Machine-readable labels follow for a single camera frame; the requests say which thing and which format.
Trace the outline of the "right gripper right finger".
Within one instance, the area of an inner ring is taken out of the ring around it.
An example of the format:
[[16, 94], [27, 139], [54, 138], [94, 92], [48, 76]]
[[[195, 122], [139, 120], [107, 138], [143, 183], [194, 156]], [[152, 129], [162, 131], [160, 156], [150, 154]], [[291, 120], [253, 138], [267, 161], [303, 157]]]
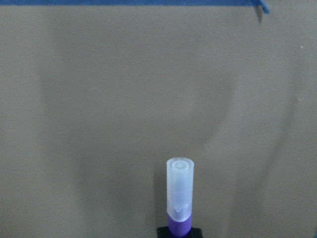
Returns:
[[199, 228], [191, 228], [188, 238], [203, 238], [202, 230]]

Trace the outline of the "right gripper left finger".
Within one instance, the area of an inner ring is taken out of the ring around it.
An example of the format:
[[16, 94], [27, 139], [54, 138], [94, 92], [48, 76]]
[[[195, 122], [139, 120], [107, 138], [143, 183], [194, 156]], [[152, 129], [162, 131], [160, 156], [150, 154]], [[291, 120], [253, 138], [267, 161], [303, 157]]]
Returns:
[[156, 232], [157, 238], [171, 238], [171, 233], [168, 227], [158, 227]]

